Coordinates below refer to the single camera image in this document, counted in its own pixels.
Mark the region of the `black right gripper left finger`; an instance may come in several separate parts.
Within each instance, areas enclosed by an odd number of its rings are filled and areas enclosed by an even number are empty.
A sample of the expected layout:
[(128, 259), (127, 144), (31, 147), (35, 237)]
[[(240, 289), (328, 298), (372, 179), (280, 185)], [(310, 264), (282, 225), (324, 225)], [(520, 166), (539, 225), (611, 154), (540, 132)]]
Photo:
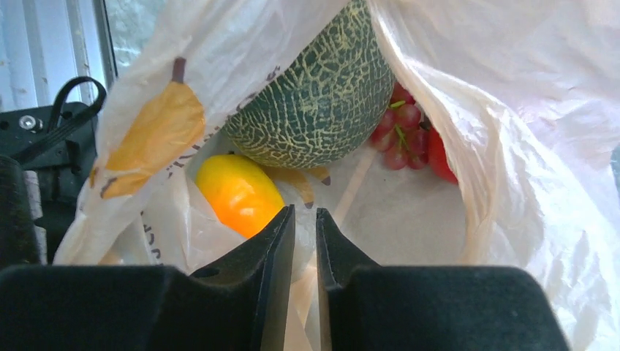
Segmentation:
[(283, 207), (254, 237), (192, 277), (205, 295), (194, 311), (194, 350), (283, 350), (295, 207)]

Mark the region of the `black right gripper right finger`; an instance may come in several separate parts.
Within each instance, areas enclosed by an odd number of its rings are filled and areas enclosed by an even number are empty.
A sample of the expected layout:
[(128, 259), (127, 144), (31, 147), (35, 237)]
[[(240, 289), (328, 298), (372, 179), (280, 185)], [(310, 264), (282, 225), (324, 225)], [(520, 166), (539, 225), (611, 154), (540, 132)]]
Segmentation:
[(378, 264), (341, 232), (326, 208), (317, 209), (316, 245), (321, 349), (354, 350), (362, 336), (349, 283), (357, 268)]

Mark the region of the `yellow orange fake mango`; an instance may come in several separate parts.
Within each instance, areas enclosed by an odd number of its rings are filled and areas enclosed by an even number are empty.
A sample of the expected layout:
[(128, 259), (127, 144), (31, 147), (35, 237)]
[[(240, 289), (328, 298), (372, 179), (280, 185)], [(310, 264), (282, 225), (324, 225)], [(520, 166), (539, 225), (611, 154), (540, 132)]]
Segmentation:
[(275, 183), (247, 156), (208, 157), (195, 183), (218, 220), (244, 238), (258, 234), (285, 207)]

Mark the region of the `green netted fake melon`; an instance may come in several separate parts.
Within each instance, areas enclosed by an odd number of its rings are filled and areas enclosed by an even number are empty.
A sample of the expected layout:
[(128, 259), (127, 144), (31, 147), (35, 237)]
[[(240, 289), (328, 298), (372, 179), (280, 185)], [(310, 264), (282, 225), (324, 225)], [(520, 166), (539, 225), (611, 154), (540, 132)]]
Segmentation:
[(367, 3), (351, 1), (285, 72), (228, 119), (223, 133), (263, 165), (327, 165), (366, 141), (395, 82)]

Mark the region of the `peach plastic bag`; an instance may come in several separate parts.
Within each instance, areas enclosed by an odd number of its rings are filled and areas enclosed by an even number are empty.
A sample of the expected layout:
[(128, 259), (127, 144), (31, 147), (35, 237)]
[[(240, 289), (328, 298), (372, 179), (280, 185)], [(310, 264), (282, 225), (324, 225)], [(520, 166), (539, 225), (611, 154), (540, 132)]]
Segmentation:
[[(619, 3), (370, 1), (371, 38), (445, 140), (458, 186), (389, 175), (361, 148), (316, 188), (344, 231), (381, 263), (509, 265), (543, 287), (571, 350), (619, 348)], [(344, 7), (342, 1), (169, 1), (141, 54), (113, 85), (96, 134), (95, 175), (54, 261), (145, 263), (124, 244), (139, 224), (177, 232), (163, 261), (184, 271), (235, 243), (189, 174), (248, 105)], [(195, 147), (173, 167), (105, 200), (106, 164), (140, 110), (159, 100), (173, 60), (203, 107)]]

